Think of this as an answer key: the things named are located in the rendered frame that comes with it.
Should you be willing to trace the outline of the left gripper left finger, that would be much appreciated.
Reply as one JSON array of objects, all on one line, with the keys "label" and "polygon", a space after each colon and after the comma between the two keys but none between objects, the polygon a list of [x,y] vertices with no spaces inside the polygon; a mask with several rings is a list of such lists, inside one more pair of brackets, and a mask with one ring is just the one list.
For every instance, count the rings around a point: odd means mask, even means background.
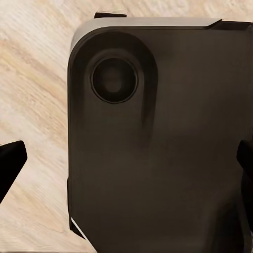
[{"label": "left gripper left finger", "polygon": [[26,161],[27,152],[22,140],[0,146],[0,204]]}]

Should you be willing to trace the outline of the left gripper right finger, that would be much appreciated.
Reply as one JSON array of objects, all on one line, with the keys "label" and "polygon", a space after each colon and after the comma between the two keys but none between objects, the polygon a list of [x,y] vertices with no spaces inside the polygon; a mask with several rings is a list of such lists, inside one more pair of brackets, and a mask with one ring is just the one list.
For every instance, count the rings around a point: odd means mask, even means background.
[{"label": "left gripper right finger", "polygon": [[253,182],[253,142],[240,140],[236,159]]}]

